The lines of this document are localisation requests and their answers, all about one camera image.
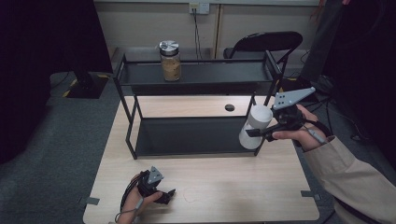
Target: person's hand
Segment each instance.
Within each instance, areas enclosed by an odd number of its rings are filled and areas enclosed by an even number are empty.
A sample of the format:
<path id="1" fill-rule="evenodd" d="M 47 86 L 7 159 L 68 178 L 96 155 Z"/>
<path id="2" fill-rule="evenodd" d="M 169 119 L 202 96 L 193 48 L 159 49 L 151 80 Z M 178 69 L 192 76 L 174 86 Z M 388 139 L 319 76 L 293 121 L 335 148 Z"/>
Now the person's hand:
<path id="1" fill-rule="evenodd" d="M 122 207 L 122 211 L 117 223 L 128 223 L 128 224 L 132 223 L 135 217 L 139 216 L 149 204 L 160 199 L 161 196 L 163 196 L 162 192 L 160 191 L 155 192 L 143 199 L 143 203 L 137 211 L 127 212 L 134 210 L 136 208 L 137 203 L 142 198 L 142 196 L 139 193 L 139 190 L 137 189 L 137 186 L 134 186 L 134 188 L 131 190 L 131 192 L 129 192 L 125 200 L 125 204 Z"/>
<path id="2" fill-rule="evenodd" d="M 312 121 L 317 121 L 318 117 L 311 112 L 309 112 L 305 107 L 302 105 L 297 105 L 297 108 L 301 110 L 303 113 L 303 116 L 305 119 L 309 119 Z M 326 135 L 321 131 L 319 128 L 315 127 L 314 125 L 310 123 L 306 123 L 305 127 L 308 129 L 311 129 L 315 131 L 317 134 L 319 134 L 323 139 L 326 139 Z M 302 127 L 298 131 L 281 131 L 281 132 L 274 132 L 272 136 L 275 139 L 293 139 L 297 140 L 300 142 L 302 148 L 304 151 L 310 151 L 312 149 L 315 149 L 317 147 L 320 147 L 320 142 L 318 142 L 317 139 L 315 139 L 309 132 L 308 130 Z"/>

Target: black shelf frame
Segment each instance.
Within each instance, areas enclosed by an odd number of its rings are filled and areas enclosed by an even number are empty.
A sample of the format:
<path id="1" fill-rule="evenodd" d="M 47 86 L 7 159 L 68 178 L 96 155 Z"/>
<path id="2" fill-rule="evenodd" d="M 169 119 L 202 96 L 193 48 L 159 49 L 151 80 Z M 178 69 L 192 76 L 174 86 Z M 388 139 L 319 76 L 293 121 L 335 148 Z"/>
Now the black shelf frame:
<path id="1" fill-rule="evenodd" d="M 113 77 L 127 115 L 129 126 L 125 142 L 136 160 L 138 157 L 174 158 L 190 155 L 257 156 L 262 145 L 255 150 L 242 147 L 238 134 L 243 128 L 250 108 L 256 104 L 255 95 L 262 84 L 268 93 L 267 105 L 276 83 L 282 78 L 279 67 L 266 51 L 262 60 L 185 60 L 181 61 L 181 78 L 165 81 L 160 61 L 127 60 L 125 54 Z M 122 87 L 130 87 L 134 97 L 132 111 L 126 103 Z M 250 101 L 244 116 L 209 117 L 145 117 L 138 96 L 155 95 L 249 95 Z M 136 147 L 131 143 L 136 111 L 140 127 Z"/>

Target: black curtain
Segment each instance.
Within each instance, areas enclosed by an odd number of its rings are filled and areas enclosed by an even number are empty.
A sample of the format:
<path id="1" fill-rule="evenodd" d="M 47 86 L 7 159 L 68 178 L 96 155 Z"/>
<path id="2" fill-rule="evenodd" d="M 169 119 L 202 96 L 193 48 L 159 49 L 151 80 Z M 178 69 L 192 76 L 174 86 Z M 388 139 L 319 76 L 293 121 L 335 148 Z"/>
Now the black curtain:
<path id="1" fill-rule="evenodd" d="M 45 114 L 50 75 L 112 73 L 92 0 L 0 3 L 0 163 L 26 147 Z"/>
<path id="2" fill-rule="evenodd" d="M 393 0 L 352 0 L 345 8 L 324 73 L 334 80 L 337 104 L 351 110 L 348 115 L 396 169 L 395 12 Z"/>

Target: glass jar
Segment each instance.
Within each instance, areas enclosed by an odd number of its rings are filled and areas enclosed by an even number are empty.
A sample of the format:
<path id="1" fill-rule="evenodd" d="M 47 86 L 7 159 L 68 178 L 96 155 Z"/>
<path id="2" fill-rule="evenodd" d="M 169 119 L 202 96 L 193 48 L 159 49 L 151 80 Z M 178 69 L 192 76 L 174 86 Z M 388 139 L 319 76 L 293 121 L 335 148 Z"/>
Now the glass jar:
<path id="1" fill-rule="evenodd" d="M 180 53 L 178 43 L 173 40 L 164 40 L 160 43 L 161 65 L 163 77 L 166 81 L 180 79 Z"/>

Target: wooden table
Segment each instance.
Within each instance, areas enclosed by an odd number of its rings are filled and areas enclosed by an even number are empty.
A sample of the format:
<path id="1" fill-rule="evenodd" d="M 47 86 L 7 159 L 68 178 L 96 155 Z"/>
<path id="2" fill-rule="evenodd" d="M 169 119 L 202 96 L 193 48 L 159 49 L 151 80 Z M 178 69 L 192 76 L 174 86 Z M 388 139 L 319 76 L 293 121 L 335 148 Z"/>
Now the wooden table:
<path id="1" fill-rule="evenodd" d="M 177 105 L 162 106 L 169 99 Z M 139 102 L 151 116 L 226 116 L 231 114 L 224 105 L 231 103 L 235 105 L 231 113 L 243 114 L 248 99 L 249 96 L 146 96 Z M 132 105 L 134 98 L 126 100 Z M 256 96 L 256 101 L 262 104 L 264 97 Z M 137 133 L 137 126 L 134 125 L 133 133 Z M 138 223 L 318 219 L 314 199 L 302 197 L 301 191 L 310 188 L 290 140 L 264 142 L 257 157 L 134 160 L 125 144 L 127 128 L 128 120 L 120 105 L 92 187 L 91 197 L 100 201 L 87 205 L 83 217 L 87 224 L 114 221 L 131 178 L 151 166 L 164 175 L 157 189 L 176 189 L 176 194 L 168 205 L 154 203 L 148 207 L 136 219 Z M 132 138 L 135 144 L 136 134 Z"/>

